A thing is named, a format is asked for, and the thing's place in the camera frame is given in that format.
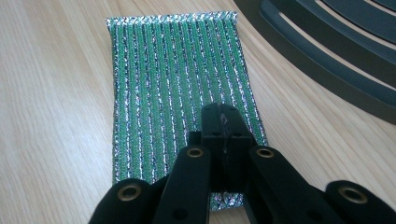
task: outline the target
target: wood grain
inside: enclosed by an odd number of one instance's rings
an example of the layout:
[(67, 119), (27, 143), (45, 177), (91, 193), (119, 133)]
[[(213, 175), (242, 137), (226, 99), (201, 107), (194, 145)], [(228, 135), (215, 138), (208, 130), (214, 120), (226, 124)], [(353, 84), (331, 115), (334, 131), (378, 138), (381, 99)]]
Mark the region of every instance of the wood grain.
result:
[[(0, 0), (0, 223), (87, 223), (111, 187), (105, 18), (238, 10), (232, 0)], [(269, 143), (313, 186), (348, 179), (396, 208), (396, 127), (311, 80), (248, 23), (238, 32)], [(248, 223), (243, 208), (210, 223)]]

